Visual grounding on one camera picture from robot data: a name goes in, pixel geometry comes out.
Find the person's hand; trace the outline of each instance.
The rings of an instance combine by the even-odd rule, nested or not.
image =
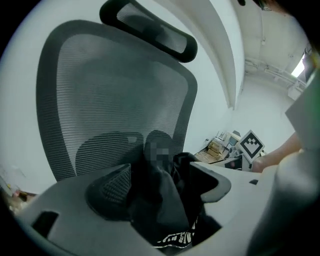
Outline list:
[[[251,171],[253,173],[262,173],[270,165],[268,159],[265,156],[261,156],[253,161]]]

